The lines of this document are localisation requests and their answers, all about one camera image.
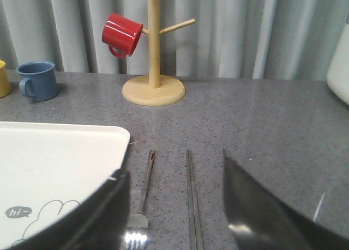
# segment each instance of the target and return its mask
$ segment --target tray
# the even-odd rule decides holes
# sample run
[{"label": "tray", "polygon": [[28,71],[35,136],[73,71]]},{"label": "tray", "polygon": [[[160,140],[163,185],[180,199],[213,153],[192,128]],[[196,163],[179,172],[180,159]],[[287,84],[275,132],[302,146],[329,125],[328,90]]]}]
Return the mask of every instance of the tray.
[{"label": "tray", "polygon": [[0,122],[0,249],[57,222],[120,169],[116,126]]}]

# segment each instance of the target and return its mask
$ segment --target white curtain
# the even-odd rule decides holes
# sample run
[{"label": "white curtain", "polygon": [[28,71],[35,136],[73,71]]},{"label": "white curtain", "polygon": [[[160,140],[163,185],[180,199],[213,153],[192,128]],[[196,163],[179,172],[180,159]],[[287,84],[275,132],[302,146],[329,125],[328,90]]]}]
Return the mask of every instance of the white curtain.
[{"label": "white curtain", "polygon": [[[123,60],[101,42],[111,12],[147,27],[147,0],[0,0],[0,59],[147,74],[146,35]],[[325,80],[348,13],[349,0],[161,0],[161,27],[196,19],[161,36],[161,73]]]}]

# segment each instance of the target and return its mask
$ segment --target red mug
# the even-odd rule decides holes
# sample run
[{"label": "red mug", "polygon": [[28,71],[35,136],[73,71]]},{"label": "red mug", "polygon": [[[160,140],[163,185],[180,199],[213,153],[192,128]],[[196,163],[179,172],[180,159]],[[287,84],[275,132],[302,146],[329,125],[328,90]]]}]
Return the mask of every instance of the red mug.
[{"label": "red mug", "polygon": [[143,24],[128,20],[112,13],[105,22],[102,32],[102,42],[109,45],[109,51],[117,58],[132,55],[142,34]]}]

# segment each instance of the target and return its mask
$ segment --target gray countertop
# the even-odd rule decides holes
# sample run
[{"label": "gray countertop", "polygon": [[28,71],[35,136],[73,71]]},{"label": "gray countertop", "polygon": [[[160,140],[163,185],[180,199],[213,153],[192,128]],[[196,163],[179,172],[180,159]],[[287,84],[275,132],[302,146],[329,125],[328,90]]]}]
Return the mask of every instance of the gray countertop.
[{"label": "gray countertop", "polygon": [[0,99],[0,121],[113,125],[131,134],[125,166],[136,212],[147,156],[148,249],[189,249],[185,150],[192,152],[205,249],[237,249],[222,201],[222,149],[292,208],[349,237],[349,106],[322,81],[187,80],[184,99],[146,107],[122,97],[126,75],[57,72],[60,93]]}]

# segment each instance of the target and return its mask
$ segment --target mug handle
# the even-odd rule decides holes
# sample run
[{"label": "mug handle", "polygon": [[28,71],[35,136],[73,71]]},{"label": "mug handle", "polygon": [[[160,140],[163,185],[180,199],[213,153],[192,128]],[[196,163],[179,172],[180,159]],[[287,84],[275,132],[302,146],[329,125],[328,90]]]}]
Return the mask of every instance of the mug handle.
[{"label": "mug handle", "polygon": [[126,57],[126,53],[124,53],[124,54],[119,54],[118,52],[116,52],[115,50],[114,50],[114,48],[112,47],[112,46],[109,46],[109,51],[110,51],[110,53],[112,53],[115,57],[117,57],[117,58],[124,58],[124,57]]},{"label": "mug handle", "polygon": [[29,95],[28,94],[28,91],[27,91],[27,84],[29,84],[31,81],[30,78],[23,78],[21,81],[20,81],[20,91],[22,93],[23,96],[25,97],[35,97],[34,95]]}]

